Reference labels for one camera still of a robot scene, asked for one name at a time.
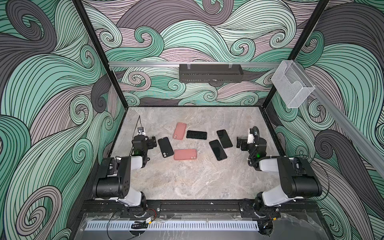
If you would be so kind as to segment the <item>black wall tray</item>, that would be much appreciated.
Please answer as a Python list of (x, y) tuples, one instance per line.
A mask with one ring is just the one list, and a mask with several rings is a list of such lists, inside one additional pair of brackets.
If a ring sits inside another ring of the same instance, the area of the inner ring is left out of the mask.
[(244, 71), (239, 64), (180, 64), (182, 83), (240, 83)]

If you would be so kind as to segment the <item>clear plastic wall holder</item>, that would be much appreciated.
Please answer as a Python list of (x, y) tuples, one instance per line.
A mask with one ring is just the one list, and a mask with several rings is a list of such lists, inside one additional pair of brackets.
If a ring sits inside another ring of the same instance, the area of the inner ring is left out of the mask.
[(282, 61), (271, 78), (274, 87), (289, 109), (299, 108), (315, 86), (305, 69), (295, 61)]

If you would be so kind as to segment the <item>pink phone case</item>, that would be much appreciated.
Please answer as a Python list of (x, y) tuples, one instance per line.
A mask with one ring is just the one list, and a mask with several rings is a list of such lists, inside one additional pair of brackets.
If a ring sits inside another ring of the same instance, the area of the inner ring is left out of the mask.
[(196, 149), (181, 149), (174, 152), (174, 160), (176, 161), (196, 160), (197, 157)]
[(175, 140), (183, 140), (186, 133), (187, 124), (178, 122), (173, 134), (173, 139)]

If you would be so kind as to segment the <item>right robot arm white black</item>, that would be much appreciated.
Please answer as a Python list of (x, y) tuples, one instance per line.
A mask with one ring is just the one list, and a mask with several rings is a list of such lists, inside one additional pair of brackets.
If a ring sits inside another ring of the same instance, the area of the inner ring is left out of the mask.
[(322, 185), (308, 160), (303, 157), (267, 156), (267, 141), (237, 138), (237, 148), (249, 153), (248, 165), (259, 172), (279, 174), (280, 183), (257, 194), (253, 203), (256, 213), (295, 200), (319, 197)]

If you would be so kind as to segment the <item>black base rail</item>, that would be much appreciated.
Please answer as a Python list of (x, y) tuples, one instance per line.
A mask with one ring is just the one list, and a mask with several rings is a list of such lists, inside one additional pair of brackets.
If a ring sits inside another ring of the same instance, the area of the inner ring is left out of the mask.
[(296, 201), (278, 207), (260, 207), (255, 200), (147, 200), (144, 207), (126, 207), (115, 201), (85, 201), (80, 214), (111, 214), (127, 218), (157, 216), (165, 218), (175, 214), (239, 214), (243, 218), (268, 218), (281, 213), (317, 212), (319, 207), (308, 201)]

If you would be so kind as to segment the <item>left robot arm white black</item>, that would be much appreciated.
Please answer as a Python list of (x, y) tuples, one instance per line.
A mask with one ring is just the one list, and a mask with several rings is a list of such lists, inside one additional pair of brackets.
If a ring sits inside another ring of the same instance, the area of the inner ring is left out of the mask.
[(137, 213), (147, 211), (143, 192), (131, 186), (131, 172), (144, 168), (150, 158), (148, 151), (157, 146), (155, 137), (136, 135), (132, 140), (129, 156), (104, 158), (93, 184), (92, 199), (116, 201)]

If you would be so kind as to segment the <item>black phone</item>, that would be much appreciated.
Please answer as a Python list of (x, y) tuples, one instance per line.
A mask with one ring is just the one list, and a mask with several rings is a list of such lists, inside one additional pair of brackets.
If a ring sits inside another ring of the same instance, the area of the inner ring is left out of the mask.
[(158, 145), (160, 147), (163, 158), (168, 158), (174, 155), (174, 150), (168, 137), (159, 139)]
[(209, 145), (217, 161), (222, 161), (228, 158), (219, 140), (210, 141)]
[(218, 130), (217, 135), (224, 149), (232, 148), (233, 144), (226, 130)]

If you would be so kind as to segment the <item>aluminium rail right wall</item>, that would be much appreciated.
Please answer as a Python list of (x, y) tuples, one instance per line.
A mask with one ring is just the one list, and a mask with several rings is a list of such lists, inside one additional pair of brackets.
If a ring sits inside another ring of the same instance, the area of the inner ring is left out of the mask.
[(335, 77), (312, 66), (304, 69), (296, 63), (299, 77), (315, 89), (312, 94), (319, 99), (328, 113), (341, 127), (350, 140), (353, 141), (366, 160), (381, 175), (384, 175), (384, 140), (376, 136), (376, 129), (368, 126), (379, 119), (382, 107), (375, 107), (363, 99), (369, 95), (361, 87), (354, 87), (350, 82), (338, 84)]

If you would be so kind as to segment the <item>aluminium rail back wall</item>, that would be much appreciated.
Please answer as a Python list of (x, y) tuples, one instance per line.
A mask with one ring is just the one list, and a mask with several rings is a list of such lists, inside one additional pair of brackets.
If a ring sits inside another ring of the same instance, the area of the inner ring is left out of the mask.
[(280, 65), (280, 62), (143, 62), (143, 61), (116, 61), (116, 62), (108, 62), (109, 67), (111, 68), (176, 68), (179, 65), (241, 65), (244, 68), (277, 68)]

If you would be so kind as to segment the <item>aluminium rail wall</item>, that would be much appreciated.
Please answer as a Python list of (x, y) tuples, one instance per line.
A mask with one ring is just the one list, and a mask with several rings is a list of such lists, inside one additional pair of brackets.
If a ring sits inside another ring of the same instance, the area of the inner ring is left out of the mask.
[(361, 87), (354, 87), (350, 82), (338, 84), (335, 77), (312, 66), (304, 69), (296, 63), (299, 77), (315, 89), (312, 94), (319, 99), (328, 113), (341, 127), (350, 140), (353, 141), (366, 160), (381, 175), (384, 175), (384, 140), (376, 136), (376, 129), (368, 126), (379, 119), (382, 107), (375, 107), (363, 99), (369, 95)]
[(241, 65), (244, 68), (277, 68), (280, 65), (280, 62), (143, 62), (143, 61), (116, 61), (116, 62), (108, 62), (109, 67), (111, 68), (176, 68), (179, 65)]

